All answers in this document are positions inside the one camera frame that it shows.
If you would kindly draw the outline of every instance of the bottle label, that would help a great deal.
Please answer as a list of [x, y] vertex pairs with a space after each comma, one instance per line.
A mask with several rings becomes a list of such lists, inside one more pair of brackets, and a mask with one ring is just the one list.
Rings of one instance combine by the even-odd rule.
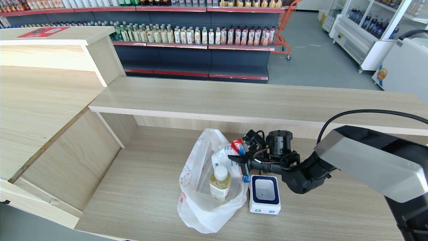
[[229, 187], [226, 189], [219, 189], [210, 183], [210, 192], [211, 196], [220, 202], [224, 202], [226, 200], [227, 194], [229, 193]]

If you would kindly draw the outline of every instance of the checkout counter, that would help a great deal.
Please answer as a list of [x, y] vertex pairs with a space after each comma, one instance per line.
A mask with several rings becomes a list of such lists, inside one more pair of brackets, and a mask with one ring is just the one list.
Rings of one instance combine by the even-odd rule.
[[[28, 28], [0, 30], [2, 201], [115, 240], [402, 240], [383, 196], [340, 171], [304, 195], [280, 183], [278, 215], [252, 214], [247, 202], [210, 235], [178, 216], [178, 178], [205, 128], [230, 141], [249, 129], [289, 130], [304, 160], [339, 112], [380, 108], [428, 118], [416, 96], [129, 78], [108, 37], [113, 28], [85, 28], [46, 39], [16, 38]], [[344, 116], [326, 133], [343, 124], [428, 143], [428, 127], [402, 117]]]

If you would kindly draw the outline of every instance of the white bottle cap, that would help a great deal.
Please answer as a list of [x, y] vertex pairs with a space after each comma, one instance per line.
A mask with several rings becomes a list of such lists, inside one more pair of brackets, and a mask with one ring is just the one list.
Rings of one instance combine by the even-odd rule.
[[214, 176], [219, 181], [225, 180], [228, 174], [225, 166], [217, 166], [214, 170]]

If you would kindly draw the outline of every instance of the robotic arm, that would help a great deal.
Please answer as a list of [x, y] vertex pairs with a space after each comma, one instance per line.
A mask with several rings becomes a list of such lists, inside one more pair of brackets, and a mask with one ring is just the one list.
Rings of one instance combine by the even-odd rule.
[[291, 150], [292, 133], [284, 130], [272, 131], [266, 138], [263, 131], [250, 130], [242, 138], [248, 152], [229, 158], [241, 164], [244, 175], [252, 169], [281, 175], [282, 181], [299, 194], [321, 186], [339, 169], [385, 196], [405, 241], [427, 241], [428, 147], [352, 126], [336, 128], [319, 141], [332, 120], [323, 127], [314, 152], [303, 162]]

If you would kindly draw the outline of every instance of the display cooler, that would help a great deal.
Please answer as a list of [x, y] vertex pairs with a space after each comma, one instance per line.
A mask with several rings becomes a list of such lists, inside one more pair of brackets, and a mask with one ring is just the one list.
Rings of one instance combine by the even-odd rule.
[[329, 36], [360, 66], [375, 71], [400, 34], [427, 29], [425, 0], [347, 0]]

